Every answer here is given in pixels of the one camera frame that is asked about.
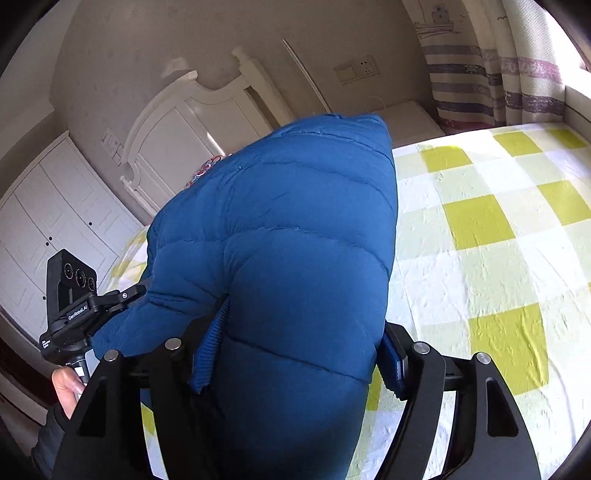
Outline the person's left hand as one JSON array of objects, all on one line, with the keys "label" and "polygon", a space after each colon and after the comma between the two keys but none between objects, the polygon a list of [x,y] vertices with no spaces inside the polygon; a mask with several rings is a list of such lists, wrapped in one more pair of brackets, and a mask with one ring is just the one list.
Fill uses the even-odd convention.
[{"label": "person's left hand", "polygon": [[63,412],[70,419],[85,389],[85,385],[70,367],[55,369],[52,372],[51,381]]}]

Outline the left forearm dark sleeve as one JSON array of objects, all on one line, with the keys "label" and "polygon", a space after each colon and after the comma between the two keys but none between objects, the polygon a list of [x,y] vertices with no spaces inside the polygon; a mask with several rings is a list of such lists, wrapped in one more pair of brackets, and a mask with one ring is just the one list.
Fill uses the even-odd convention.
[{"label": "left forearm dark sleeve", "polygon": [[46,423],[40,428],[37,443],[31,450],[32,463],[42,479],[52,478],[68,422],[59,403],[47,411]]}]

